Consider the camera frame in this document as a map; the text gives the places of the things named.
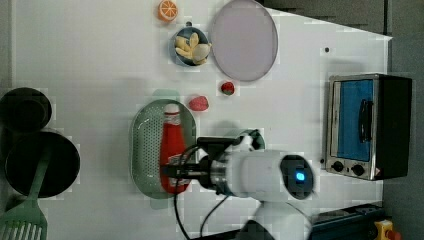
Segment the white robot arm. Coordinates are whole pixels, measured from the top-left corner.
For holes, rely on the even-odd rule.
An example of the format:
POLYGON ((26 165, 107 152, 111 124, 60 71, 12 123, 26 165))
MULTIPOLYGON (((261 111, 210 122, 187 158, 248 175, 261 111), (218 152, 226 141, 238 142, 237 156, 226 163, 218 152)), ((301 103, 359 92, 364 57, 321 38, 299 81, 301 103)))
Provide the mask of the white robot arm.
POLYGON ((245 139, 200 137, 161 173, 176 181, 195 179, 218 195, 259 201, 234 240, 308 240, 312 167, 302 156, 266 149, 258 140, 242 150, 245 139))

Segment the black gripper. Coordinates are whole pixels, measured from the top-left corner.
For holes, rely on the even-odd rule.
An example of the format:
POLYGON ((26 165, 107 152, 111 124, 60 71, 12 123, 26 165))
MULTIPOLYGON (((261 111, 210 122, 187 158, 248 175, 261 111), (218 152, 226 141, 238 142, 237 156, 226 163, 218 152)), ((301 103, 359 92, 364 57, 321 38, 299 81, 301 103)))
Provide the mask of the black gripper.
POLYGON ((240 138, 199 137, 197 143, 162 164, 162 188, 184 192, 191 180, 206 189, 229 192, 226 167, 227 149, 240 144, 240 138))

